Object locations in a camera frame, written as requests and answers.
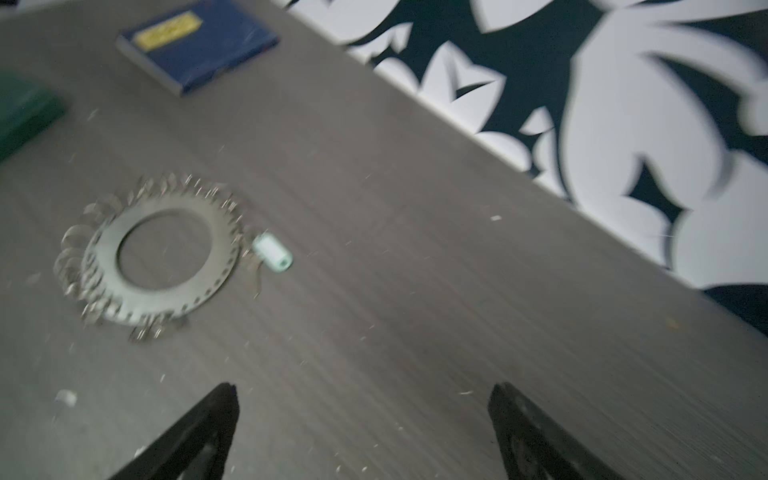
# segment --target gray wooden table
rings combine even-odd
[[[242,408],[228,478],[503,478],[499,381],[628,478],[765,478],[764,337],[269,2],[246,4],[280,46],[174,98],[113,40],[176,4],[0,24],[0,65],[71,101],[0,164],[3,478],[105,478],[222,381]],[[294,266],[257,301],[235,272],[157,343],[83,329],[51,273],[61,235],[97,195],[171,170],[241,192]],[[126,242],[138,283],[205,254],[199,226],[166,220]]]

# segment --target small white fragment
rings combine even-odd
[[[59,390],[54,401],[61,402],[69,408],[72,408],[78,402],[78,394],[71,390]]]
[[[29,286],[35,285],[37,282],[40,281],[41,276],[42,274],[40,272],[33,273],[32,275],[27,277],[27,280],[25,282]]]

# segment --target blue box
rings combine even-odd
[[[122,31],[126,57],[176,95],[277,45],[277,35],[230,0],[201,0]]]

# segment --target white plastic piece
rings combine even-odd
[[[270,232],[264,232],[253,239],[252,248],[273,272],[284,272],[293,263],[291,252]]]
[[[72,408],[78,402],[78,394],[71,390],[59,390],[56,394],[55,401],[64,403],[69,408]]]

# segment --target black and white wallpaper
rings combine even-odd
[[[274,0],[768,334],[768,0]]]

